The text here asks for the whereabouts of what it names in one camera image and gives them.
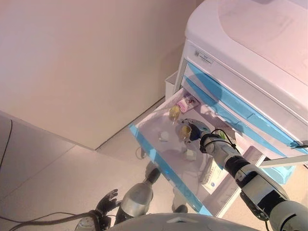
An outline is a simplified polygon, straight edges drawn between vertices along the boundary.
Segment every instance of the sticker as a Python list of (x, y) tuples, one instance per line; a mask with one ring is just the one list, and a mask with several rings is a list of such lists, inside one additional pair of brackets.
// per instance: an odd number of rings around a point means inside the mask
[(214, 61), (211, 58), (207, 57), (205, 54), (201, 53), (199, 50), (195, 50), (194, 55), (200, 58), (202, 61), (207, 62), (209, 64), (212, 64)]

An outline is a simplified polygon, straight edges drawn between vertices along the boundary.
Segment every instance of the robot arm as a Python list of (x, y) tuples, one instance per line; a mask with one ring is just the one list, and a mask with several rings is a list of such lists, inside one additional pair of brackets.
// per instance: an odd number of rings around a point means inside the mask
[(200, 150), (214, 157), (242, 189), (241, 198), (260, 220), (269, 220), (275, 231), (308, 230), (308, 210), (289, 201), (284, 189), (261, 169), (250, 164), (230, 144), (217, 136), (202, 133)]

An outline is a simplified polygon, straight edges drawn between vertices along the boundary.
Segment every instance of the black cable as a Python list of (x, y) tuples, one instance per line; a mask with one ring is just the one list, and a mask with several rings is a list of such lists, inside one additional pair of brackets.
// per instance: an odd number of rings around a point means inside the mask
[(0, 219), (8, 220), (8, 221), (15, 222), (15, 223), (24, 223), (24, 222), (35, 221), (35, 220), (39, 220), (39, 219), (42, 219), (42, 218), (46, 218), (46, 217), (49, 217), (49, 216), (54, 215), (54, 214), (75, 215), (74, 213), (55, 212), (55, 213), (50, 213), (50, 214), (44, 215), (44, 216), (39, 217), (39, 218), (35, 218), (35, 219), (32, 219), (32, 220), (25, 220), (25, 221), (13, 220), (13, 219), (5, 218), (3, 216), (0, 216)]
[(222, 131), (229, 141), (229, 143), (228, 142), (226, 142), (226, 143), (230, 144), (233, 149), (235, 149), (238, 153), (240, 153), (240, 151), (236, 148), (236, 144), (232, 143), (231, 139), (229, 138), (229, 136), (227, 135), (227, 133), (224, 130), (217, 128), (217, 129), (213, 130), (211, 132), (211, 134), (213, 134), (215, 131)]
[(267, 230), (267, 231), (270, 231), (270, 230), (269, 230), (269, 227), (268, 227), (268, 221), (267, 221), (267, 220), (265, 221), (265, 227), (266, 227), (266, 230)]
[(229, 144), (229, 145), (232, 145), (232, 144), (229, 143), (228, 141), (214, 140), (214, 141), (210, 141), (209, 143), (207, 143), (206, 145), (204, 145), (204, 149), (206, 149), (206, 147), (207, 147), (208, 145), (210, 145), (211, 143), (214, 143), (214, 142), (225, 142), (225, 143), (227, 143), (227, 144)]
[(1, 158), (0, 171), (1, 171), (2, 162), (3, 162), (3, 159), (4, 159), (5, 153), (6, 153), (6, 149), (8, 148), (9, 141), (10, 141), (10, 138), (11, 138), (12, 129), (13, 129), (13, 121), (12, 120), (10, 120), (10, 121), (11, 121), (11, 128), (10, 128), (9, 137), (8, 137), (8, 140), (6, 141), (4, 152), (3, 152), (3, 155), (2, 155), (2, 158)]
[(94, 214), (94, 212), (91, 212), (91, 211), (88, 212), (88, 213), (81, 213), (81, 214), (73, 215), (73, 216), (58, 219), (58, 220), (23, 222), (21, 224), (18, 224), (16, 226), (12, 227), (9, 231), (14, 231), (14, 230), (17, 230), (17, 229), (24, 227), (24, 226), (56, 225), (56, 224), (61, 224), (61, 223), (65, 223), (65, 222), (69, 222), (69, 221), (72, 221), (72, 220), (81, 219), (81, 218), (85, 218), (85, 217), (91, 217), (93, 219), (93, 222), (94, 222), (95, 230), (100, 231), (100, 227), (99, 227), (97, 217)]

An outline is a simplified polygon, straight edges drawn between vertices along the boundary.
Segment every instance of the wall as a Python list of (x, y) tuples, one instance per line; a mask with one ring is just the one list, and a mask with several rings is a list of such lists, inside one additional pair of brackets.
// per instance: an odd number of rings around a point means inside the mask
[(190, 0), (4, 0), (0, 111), (95, 149), (164, 95)]

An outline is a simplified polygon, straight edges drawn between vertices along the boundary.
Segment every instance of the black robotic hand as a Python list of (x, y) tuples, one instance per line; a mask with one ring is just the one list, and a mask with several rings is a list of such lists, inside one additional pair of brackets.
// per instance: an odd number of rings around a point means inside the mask
[(109, 211), (118, 207), (121, 201), (116, 201), (118, 189), (113, 189), (109, 193), (107, 193), (97, 204), (96, 210), (100, 210), (102, 214), (105, 216)]

